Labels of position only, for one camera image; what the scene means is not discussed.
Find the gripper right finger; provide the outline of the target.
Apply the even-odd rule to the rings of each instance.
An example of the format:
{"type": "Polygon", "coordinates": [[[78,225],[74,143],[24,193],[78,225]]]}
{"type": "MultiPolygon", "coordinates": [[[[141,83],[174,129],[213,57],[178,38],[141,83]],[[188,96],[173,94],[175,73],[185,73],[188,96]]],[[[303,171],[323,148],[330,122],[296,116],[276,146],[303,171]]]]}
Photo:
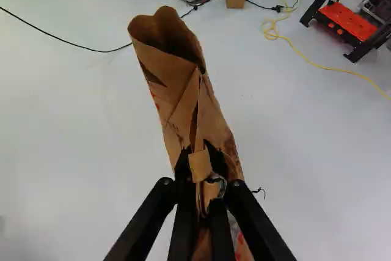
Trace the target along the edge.
{"type": "Polygon", "coordinates": [[[245,181],[238,178],[221,180],[224,195],[209,204],[212,259],[235,260],[227,214],[230,212],[255,260],[296,260],[245,181]]]}

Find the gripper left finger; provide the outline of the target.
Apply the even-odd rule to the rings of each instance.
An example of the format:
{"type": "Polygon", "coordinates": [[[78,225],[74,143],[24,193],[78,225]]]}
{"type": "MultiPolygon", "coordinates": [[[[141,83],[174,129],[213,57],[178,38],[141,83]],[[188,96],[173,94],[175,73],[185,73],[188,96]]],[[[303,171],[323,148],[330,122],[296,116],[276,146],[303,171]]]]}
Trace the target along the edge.
{"type": "Polygon", "coordinates": [[[190,179],[190,146],[181,150],[175,178],[160,178],[105,260],[145,260],[167,215],[176,208],[167,260],[191,260],[196,242],[196,184],[190,179]]]}

